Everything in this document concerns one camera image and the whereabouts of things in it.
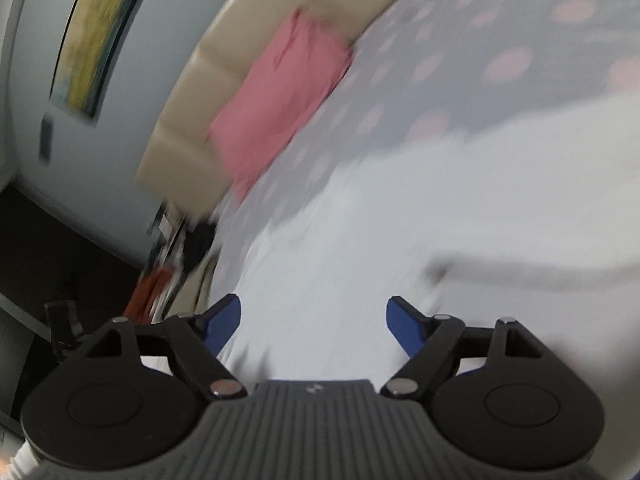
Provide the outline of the polka dot bed sheet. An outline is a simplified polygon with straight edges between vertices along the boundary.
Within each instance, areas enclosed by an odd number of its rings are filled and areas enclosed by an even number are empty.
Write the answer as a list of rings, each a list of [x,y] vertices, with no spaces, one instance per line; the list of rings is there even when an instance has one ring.
[[[222,217],[221,261],[335,169],[463,130],[613,94],[639,97],[639,0],[399,0],[252,192]]]

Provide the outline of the white muslin garment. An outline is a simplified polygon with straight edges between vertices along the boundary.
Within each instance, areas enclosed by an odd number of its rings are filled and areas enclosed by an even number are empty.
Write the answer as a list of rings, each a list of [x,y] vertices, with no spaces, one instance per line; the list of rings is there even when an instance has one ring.
[[[359,379],[404,362],[387,300],[527,323],[587,375],[622,368],[639,325],[639,98],[525,115],[335,169],[221,261],[241,324],[221,361],[244,382]]]

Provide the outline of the pink pillow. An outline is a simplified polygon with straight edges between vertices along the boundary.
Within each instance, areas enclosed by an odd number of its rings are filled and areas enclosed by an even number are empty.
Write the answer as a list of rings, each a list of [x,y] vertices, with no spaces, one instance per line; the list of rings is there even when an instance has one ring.
[[[348,40],[304,9],[295,9],[279,26],[207,131],[239,203],[350,64]]]

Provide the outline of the orange brown cloth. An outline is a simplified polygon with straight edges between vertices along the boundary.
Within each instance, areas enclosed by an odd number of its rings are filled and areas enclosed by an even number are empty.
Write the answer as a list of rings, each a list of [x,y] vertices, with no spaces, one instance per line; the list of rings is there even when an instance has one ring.
[[[149,325],[151,323],[151,308],[155,299],[165,289],[172,278],[171,268],[156,268],[145,274],[139,281],[129,304],[124,312],[124,317],[137,325]]]

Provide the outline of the dark wall sconce left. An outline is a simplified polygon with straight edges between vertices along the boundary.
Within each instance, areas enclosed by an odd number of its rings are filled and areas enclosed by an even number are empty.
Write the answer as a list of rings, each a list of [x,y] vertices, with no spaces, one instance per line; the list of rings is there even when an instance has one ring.
[[[40,137],[39,137],[39,161],[44,166],[49,166],[51,162],[52,144],[53,144],[53,119],[44,115],[41,119]]]

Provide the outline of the black clothing heap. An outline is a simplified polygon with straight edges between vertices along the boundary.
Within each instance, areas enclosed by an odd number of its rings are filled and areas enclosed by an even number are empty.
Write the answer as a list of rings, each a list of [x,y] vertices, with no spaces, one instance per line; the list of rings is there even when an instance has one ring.
[[[217,222],[200,222],[186,230],[182,246],[182,272],[190,274],[203,260],[216,237]]]

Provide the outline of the landscape painting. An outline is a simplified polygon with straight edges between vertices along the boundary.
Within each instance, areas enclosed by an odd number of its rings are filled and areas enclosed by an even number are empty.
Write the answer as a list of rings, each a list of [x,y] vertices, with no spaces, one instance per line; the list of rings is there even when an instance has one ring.
[[[75,0],[58,48],[50,100],[82,118],[99,114],[112,65],[140,0]]]

